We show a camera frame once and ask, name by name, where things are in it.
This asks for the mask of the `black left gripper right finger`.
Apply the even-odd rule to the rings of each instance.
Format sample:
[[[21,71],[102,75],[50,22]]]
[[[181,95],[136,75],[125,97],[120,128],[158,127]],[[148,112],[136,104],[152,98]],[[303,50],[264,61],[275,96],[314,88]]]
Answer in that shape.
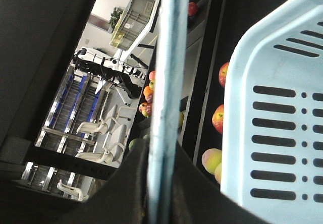
[[[132,148],[121,166],[86,202],[55,223],[147,223],[144,196],[148,145]],[[265,223],[212,184],[178,145],[173,173],[170,223]]]

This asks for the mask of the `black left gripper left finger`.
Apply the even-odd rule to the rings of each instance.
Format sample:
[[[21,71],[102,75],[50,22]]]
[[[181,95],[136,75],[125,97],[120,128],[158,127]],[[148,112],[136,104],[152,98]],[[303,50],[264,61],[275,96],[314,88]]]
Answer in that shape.
[[[24,162],[95,0],[1,0],[1,168]]]

